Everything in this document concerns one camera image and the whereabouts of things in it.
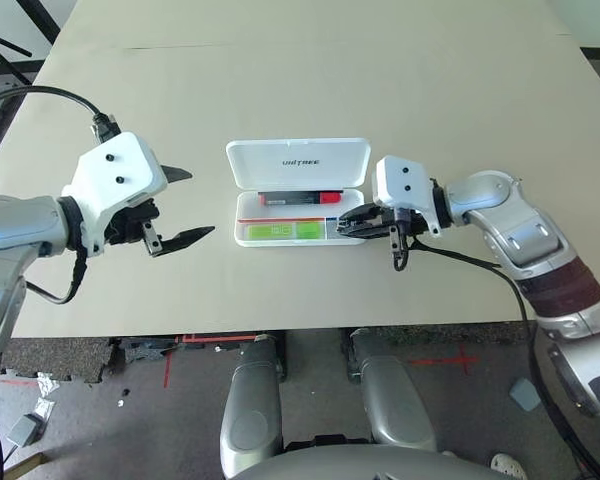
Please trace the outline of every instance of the table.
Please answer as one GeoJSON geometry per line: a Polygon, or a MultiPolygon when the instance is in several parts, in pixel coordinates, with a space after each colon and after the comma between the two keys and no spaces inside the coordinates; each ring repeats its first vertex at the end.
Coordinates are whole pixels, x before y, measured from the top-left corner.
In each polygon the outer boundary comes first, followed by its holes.
{"type": "MultiPolygon", "coordinates": [[[[416,253],[393,272],[386,240],[239,247],[234,139],[365,137],[370,169],[394,154],[442,183],[511,171],[600,280],[600,80],[542,1],[81,0],[36,83],[87,97],[193,172],[157,197],[161,233],[216,231],[158,259],[108,248],[70,304],[30,294],[16,336],[518,318],[504,282],[472,266],[416,253]]],[[[89,121],[30,95],[0,147],[0,193],[59,195],[94,145],[89,121]]],[[[436,245],[489,258],[476,229],[436,245]]],[[[72,262],[40,260],[28,278],[62,293],[72,262]]]]}

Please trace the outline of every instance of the unitree logo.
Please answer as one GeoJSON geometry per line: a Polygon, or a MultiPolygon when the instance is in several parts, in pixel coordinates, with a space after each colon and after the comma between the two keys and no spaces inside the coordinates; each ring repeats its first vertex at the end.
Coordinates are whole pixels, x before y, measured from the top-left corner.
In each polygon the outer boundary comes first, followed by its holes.
{"type": "Polygon", "coordinates": [[[307,165],[318,165],[320,160],[283,160],[282,165],[296,167],[307,166],[307,165]]]}

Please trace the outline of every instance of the case lid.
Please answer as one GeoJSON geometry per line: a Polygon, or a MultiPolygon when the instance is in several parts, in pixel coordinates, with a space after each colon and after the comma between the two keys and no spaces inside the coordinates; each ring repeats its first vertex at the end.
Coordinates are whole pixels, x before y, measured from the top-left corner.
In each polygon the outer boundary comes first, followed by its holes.
{"type": "Polygon", "coordinates": [[[236,140],[227,156],[243,190],[342,190],[362,185],[371,146],[364,138],[236,140]]]}

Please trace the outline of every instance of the red marker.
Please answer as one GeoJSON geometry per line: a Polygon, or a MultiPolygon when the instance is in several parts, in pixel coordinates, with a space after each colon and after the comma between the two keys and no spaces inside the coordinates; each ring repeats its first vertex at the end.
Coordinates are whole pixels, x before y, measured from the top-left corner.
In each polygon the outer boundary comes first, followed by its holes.
{"type": "Polygon", "coordinates": [[[260,205],[311,205],[338,203],[342,190],[258,192],[260,205]]]}

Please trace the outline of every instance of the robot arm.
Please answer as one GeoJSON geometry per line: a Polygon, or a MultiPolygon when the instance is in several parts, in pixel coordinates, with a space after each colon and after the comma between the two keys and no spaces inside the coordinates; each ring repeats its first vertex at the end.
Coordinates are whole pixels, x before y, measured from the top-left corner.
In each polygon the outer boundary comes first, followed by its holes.
{"type": "Polygon", "coordinates": [[[161,166],[143,140],[121,133],[103,114],[94,117],[94,133],[103,143],[80,157],[63,196],[28,200],[0,196],[0,356],[27,289],[54,303],[66,303],[82,281],[87,258],[102,254],[106,244],[143,240],[156,257],[186,248],[214,229],[195,228],[162,240],[151,222],[159,215],[152,197],[168,183],[191,174],[161,166]],[[25,270],[37,258],[59,255],[65,249],[77,255],[67,296],[54,297],[25,281],[25,270]]]}
{"type": "Polygon", "coordinates": [[[403,266],[408,236],[439,237],[451,224],[480,228],[553,341],[548,355],[570,398],[600,416],[600,285],[549,216],[525,200],[519,180],[485,171],[443,189],[422,165],[389,156],[373,189],[374,204],[340,217],[339,232],[389,236],[394,265],[403,266]]]}

